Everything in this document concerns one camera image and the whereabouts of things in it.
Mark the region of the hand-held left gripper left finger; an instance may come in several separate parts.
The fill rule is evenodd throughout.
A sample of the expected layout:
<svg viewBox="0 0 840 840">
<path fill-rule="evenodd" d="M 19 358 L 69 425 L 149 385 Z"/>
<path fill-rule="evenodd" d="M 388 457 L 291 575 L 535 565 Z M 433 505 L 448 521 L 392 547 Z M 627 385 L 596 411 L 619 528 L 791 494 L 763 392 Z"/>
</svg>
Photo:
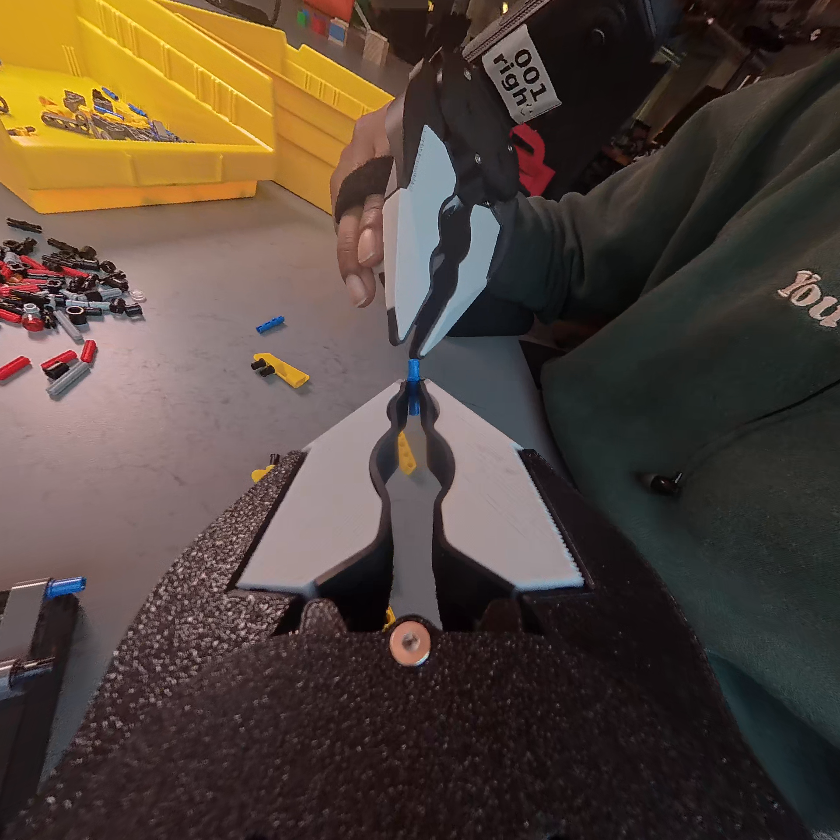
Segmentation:
<svg viewBox="0 0 840 840">
<path fill-rule="evenodd" d="M 304 448 L 288 488 L 246 554 L 240 590 L 390 590 L 391 500 L 406 423 L 396 381 Z"/>
</svg>

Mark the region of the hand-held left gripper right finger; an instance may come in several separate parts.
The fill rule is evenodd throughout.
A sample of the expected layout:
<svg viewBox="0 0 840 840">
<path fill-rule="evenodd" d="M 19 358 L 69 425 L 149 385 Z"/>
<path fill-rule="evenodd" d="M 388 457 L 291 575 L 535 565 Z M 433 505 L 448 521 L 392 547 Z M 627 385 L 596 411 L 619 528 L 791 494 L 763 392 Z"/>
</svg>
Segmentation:
<svg viewBox="0 0 840 840">
<path fill-rule="evenodd" d="M 523 447 L 432 381 L 423 382 L 421 397 L 444 547 L 517 593 L 581 589 L 583 573 Z"/>
</svg>

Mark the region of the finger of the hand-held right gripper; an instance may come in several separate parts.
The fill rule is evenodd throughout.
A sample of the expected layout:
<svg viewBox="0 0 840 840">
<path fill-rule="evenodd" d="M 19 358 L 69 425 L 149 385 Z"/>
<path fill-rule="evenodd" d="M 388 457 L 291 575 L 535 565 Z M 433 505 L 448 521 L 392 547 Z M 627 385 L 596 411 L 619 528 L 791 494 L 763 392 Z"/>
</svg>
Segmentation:
<svg viewBox="0 0 840 840">
<path fill-rule="evenodd" d="M 440 341 L 432 325 L 421 325 L 421 309 L 432 290 L 431 261 L 440 242 L 440 209 L 455 192 L 456 173 L 445 143 L 423 126 L 412 177 L 383 207 L 385 307 L 393 344 L 403 343 L 411 329 L 419 347 Z"/>
<path fill-rule="evenodd" d="M 500 230 L 488 206 L 446 202 L 430 258 L 430 291 L 416 317 L 412 358 L 428 355 L 486 288 Z"/>
</svg>

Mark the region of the pile of small lego connectors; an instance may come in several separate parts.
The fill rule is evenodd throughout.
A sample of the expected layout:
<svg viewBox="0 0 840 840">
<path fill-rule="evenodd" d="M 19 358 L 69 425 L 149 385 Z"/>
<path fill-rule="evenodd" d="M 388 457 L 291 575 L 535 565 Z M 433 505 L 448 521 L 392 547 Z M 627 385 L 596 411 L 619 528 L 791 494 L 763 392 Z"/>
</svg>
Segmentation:
<svg viewBox="0 0 840 840">
<path fill-rule="evenodd" d="M 2 386 L 37 371 L 57 403 L 93 372 L 98 325 L 145 320 L 147 298 L 122 269 L 90 245 L 48 236 L 42 224 L 2 218 L 1 271 L 2 338 L 18 334 L 27 347 L 2 350 Z"/>
</svg>

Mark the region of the black and yellow lego assembly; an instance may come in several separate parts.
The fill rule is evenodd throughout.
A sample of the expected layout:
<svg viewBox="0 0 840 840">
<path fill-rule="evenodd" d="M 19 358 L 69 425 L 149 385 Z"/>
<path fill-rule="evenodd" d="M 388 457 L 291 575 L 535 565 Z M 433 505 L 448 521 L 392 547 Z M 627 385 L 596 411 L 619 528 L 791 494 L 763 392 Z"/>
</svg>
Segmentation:
<svg viewBox="0 0 840 840">
<path fill-rule="evenodd" d="M 34 796 L 87 579 L 37 579 L 1 592 L 1 824 Z"/>
</svg>

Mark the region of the heap of grey blue lego parts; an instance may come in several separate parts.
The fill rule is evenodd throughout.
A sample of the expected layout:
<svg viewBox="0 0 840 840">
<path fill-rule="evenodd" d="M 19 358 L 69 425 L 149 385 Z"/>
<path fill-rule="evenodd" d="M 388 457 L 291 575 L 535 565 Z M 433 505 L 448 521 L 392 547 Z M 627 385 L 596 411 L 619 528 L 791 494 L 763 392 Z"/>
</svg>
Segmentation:
<svg viewBox="0 0 840 840">
<path fill-rule="evenodd" d="M 39 96 L 38 105 L 45 127 L 94 140 L 194 143 L 106 87 L 93 88 L 89 98 L 66 89 L 61 102 Z"/>
</svg>

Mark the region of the person's right hand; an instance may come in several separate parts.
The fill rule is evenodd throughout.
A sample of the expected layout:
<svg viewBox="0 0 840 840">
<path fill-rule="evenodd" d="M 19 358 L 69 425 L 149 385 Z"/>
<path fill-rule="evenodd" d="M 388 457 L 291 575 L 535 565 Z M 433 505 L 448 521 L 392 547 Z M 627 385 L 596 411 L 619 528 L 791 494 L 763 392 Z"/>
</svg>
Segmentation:
<svg viewBox="0 0 840 840">
<path fill-rule="evenodd" d="M 382 209 L 394 165 L 390 108 L 388 103 L 358 119 L 330 179 L 339 273 L 357 308 L 373 302 L 375 270 L 384 258 Z"/>
</svg>

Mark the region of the red step stool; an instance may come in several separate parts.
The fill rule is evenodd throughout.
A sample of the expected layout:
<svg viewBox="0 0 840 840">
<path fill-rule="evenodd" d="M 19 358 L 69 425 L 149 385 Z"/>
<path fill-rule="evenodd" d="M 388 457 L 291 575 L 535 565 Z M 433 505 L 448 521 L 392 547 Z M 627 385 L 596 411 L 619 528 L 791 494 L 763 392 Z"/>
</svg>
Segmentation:
<svg viewBox="0 0 840 840">
<path fill-rule="evenodd" d="M 510 141 L 518 157 L 519 183 L 528 196 L 542 196 L 555 171 L 545 161 L 545 142 L 539 132 L 526 123 L 511 129 Z"/>
</svg>

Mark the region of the yellow plastic bin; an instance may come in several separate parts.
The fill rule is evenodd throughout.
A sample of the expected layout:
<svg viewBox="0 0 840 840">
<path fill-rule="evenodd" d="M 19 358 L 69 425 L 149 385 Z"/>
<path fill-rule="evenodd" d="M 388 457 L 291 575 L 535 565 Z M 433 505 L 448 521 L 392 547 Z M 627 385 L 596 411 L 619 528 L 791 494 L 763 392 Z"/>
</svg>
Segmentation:
<svg viewBox="0 0 840 840">
<path fill-rule="evenodd" d="M 39 213 L 247 197 L 274 164 L 268 76 L 158 2 L 2 2 L 2 184 Z M 45 126 L 40 97 L 115 92 L 181 143 Z"/>
<path fill-rule="evenodd" d="M 330 213 L 332 173 L 354 125 L 392 96 L 309 46 L 291 47 L 281 30 L 182 3 L 162 5 L 268 77 L 275 134 L 271 179 Z"/>
</svg>

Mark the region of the black drawstring with toggle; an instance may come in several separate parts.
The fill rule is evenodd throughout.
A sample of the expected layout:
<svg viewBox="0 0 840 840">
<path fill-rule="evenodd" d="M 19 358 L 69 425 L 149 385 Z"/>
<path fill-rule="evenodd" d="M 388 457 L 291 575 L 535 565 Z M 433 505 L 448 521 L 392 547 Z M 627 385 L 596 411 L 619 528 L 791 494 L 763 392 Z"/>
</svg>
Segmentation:
<svg viewBox="0 0 840 840">
<path fill-rule="evenodd" d="M 819 388 L 813 393 L 803 397 L 797 402 L 793 402 L 786 406 L 782 406 L 769 413 L 756 416 L 748 422 L 736 426 L 735 428 L 726 432 L 725 434 L 720 434 L 714 437 L 710 442 L 698 448 L 690 457 L 688 457 L 687 461 L 684 463 L 684 468 L 677 470 L 674 475 L 665 475 L 662 473 L 653 472 L 637 472 L 635 474 L 637 482 L 642 487 L 645 487 L 647 491 L 657 496 L 677 497 L 682 492 L 683 487 L 685 486 L 686 475 L 690 475 L 692 471 L 695 470 L 703 462 L 704 459 L 708 458 L 715 451 L 719 450 L 720 448 L 724 448 L 726 445 L 729 445 L 731 442 L 745 434 L 752 433 L 762 425 L 768 424 L 771 421 L 775 421 L 777 418 L 783 417 L 787 413 L 792 412 L 795 409 L 798 409 L 801 406 L 804 406 L 814 400 L 821 399 L 824 394 L 830 392 L 838 386 L 839 380 L 835 380 L 834 382 L 831 382 L 828 385 L 825 385 L 824 387 Z"/>
</svg>

